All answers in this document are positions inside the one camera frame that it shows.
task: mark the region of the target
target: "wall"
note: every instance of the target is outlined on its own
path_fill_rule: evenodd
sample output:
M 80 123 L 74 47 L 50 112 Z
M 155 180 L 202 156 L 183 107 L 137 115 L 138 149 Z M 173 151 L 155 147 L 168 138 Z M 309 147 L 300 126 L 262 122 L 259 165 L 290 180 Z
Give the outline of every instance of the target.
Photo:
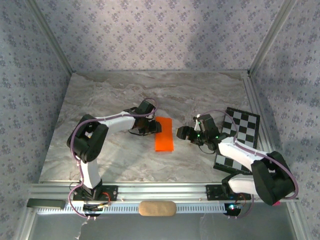
M 69 77 L 23 1 L 0 1 L 0 239 L 38 181 Z
M 298 1 L 252 77 L 272 138 L 297 177 L 315 239 L 320 239 L 319 23 L 319 1 Z
M 74 71 L 249 69 L 283 0 L 36 0 Z

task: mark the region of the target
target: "wooden block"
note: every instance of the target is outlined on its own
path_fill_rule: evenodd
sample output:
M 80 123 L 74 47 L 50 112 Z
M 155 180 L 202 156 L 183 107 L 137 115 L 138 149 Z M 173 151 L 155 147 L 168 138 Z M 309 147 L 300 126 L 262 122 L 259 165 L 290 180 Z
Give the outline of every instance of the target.
M 173 201 L 142 201 L 139 213 L 148 217 L 170 217 L 176 214 L 177 206 Z

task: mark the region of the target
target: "orange sponge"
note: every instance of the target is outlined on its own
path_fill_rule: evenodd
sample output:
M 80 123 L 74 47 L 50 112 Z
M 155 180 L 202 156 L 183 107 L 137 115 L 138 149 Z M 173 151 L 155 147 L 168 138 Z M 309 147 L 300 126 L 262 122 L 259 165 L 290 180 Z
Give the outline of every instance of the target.
M 155 134 L 155 151 L 172 152 L 174 150 L 172 119 L 156 116 L 155 120 L 161 124 L 161 132 Z

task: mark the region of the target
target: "purple cable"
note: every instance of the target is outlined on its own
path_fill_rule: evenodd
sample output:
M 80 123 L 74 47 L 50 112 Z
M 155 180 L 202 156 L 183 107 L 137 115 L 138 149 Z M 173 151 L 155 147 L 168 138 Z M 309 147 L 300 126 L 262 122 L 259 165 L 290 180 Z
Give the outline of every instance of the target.
M 71 202 L 71 194 L 78 188 L 81 188 L 83 185 L 84 185 L 84 173 L 82 172 L 82 169 L 81 169 L 81 160 L 79 160 L 75 154 L 75 146 L 74 146 L 74 143 L 75 143 L 75 137 L 76 137 L 76 134 L 79 130 L 79 128 L 81 128 L 81 126 L 85 125 L 85 124 L 88 124 L 88 123 L 93 123 L 93 122 L 102 122 L 102 121 L 107 121 L 107 120 L 112 120 L 112 119 L 117 119 L 117 118 L 122 118 L 122 117 L 147 117 L 147 116 L 150 116 L 152 114 L 154 114 L 158 108 L 159 108 L 159 104 L 157 102 L 157 100 L 155 100 L 154 98 L 152 97 L 147 97 L 145 98 L 144 100 L 153 100 L 155 102 L 155 108 L 150 112 L 150 113 L 147 113 L 147 114 L 119 114 L 119 115 L 115 115 L 115 116 L 109 116 L 109 117 L 104 117 L 104 118 L 95 118 L 95 119 L 88 119 L 88 120 L 85 120 L 83 122 L 81 122 L 78 126 L 76 126 L 76 128 L 74 129 L 73 131 L 73 134 L 71 136 L 71 141 L 70 141 L 70 150 L 71 150 L 71 154 L 72 156 L 74 157 L 74 159 L 76 160 L 76 163 L 77 163 L 77 166 L 79 167 L 79 170 L 80 170 L 80 176 L 81 176 L 81 183 L 78 184 L 77 186 L 75 186 L 70 192 L 69 192 L 69 195 L 68 195 L 68 202 L 70 204 L 70 206 L 72 207 L 72 209 L 75 211 L 75 213 L 77 215 L 79 215 L 80 217 L 82 218 L 87 218 L 87 216 L 85 215 L 82 215 L 80 212 L 78 212 L 76 210 L 76 208 L 73 206 L 72 202 Z
M 298 186 L 298 183 L 297 183 L 297 180 L 296 180 L 295 176 L 294 176 L 285 166 L 283 166 L 280 162 L 274 160 L 273 158 L 271 158 L 271 157 L 269 157 L 269 156 L 267 156 L 267 155 L 264 155 L 264 154 L 262 154 L 262 153 L 255 152 L 255 151 L 253 151 L 253 150 L 251 150 L 251 149 L 248 149 L 248 148 L 246 148 L 246 147 L 241 146 L 240 144 L 238 144 L 238 141 L 237 141 L 237 136 L 238 136 L 238 132 L 239 132 L 238 127 L 237 127 L 234 119 L 233 119 L 228 113 L 226 113 L 225 111 L 223 111 L 223 110 L 218 110 L 218 109 L 214 109 L 214 110 L 210 110 L 210 111 L 207 111 L 207 112 L 201 114 L 201 116 L 202 116 L 202 115 L 209 114 L 209 113 L 212 113 L 212 112 L 220 112 L 220 113 L 223 113 L 224 115 L 226 115 L 227 117 L 229 117 L 229 118 L 231 119 L 232 124 L 234 125 L 235 131 L 236 131 L 236 133 L 235 133 L 235 135 L 234 135 L 234 137 L 233 137 L 233 143 L 234 143 L 234 145 L 236 145 L 238 148 L 246 151 L 247 153 L 255 154 L 255 155 L 257 155 L 257 156 L 259 156 L 259 157 L 261 157 L 261 158 L 266 158 L 266 159 L 270 160 L 272 163 L 276 164 L 276 165 L 279 166 L 283 171 L 285 171 L 286 174 L 288 174 L 288 176 L 291 178 L 291 180 L 292 180 L 292 182 L 293 182 L 293 184 L 294 184 L 294 194 L 293 194 L 292 196 L 289 196 L 289 197 L 284 197 L 284 199 L 295 199 L 296 196 L 297 196 L 298 193 L 299 193 L 299 186 Z M 254 201 L 255 201 L 253 195 L 251 196 L 251 199 L 252 199 L 252 202 L 251 202 L 251 206 L 250 206 L 250 208 L 248 209 L 248 211 L 247 211 L 245 214 L 243 214 L 243 215 L 241 215 L 241 216 L 239 216 L 239 217 L 236 217 L 236 218 L 238 218 L 238 219 L 239 219 L 239 218 L 243 218 L 243 217 L 247 216 L 247 215 L 251 212 L 251 210 L 252 210 L 252 208 L 253 208 L 253 205 L 254 205 Z

